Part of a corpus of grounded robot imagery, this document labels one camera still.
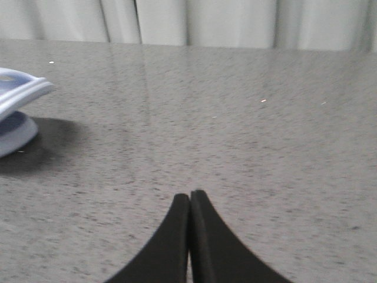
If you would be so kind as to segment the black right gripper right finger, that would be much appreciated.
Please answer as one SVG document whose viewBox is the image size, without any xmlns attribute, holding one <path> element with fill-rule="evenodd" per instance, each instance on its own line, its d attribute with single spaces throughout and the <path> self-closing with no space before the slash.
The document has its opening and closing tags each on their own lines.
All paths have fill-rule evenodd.
<svg viewBox="0 0 377 283">
<path fill-rule="evenodd" d="M 289 282 L 240 241 L 203 190 L 191 193 L 189 239 L 194 282 Z"/>
</svg>

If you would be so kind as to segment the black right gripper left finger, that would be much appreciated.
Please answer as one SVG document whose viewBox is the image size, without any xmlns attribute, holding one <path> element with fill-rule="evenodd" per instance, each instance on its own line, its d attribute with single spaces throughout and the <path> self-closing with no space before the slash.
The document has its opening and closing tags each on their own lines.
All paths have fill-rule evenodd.
<svg viewBox="0 0 377 283">
<path fill-rule="evenodd" d="M 179 193 L 150 240 L 108 282 L 186 282 L 189 197 Z"/>
</svg>

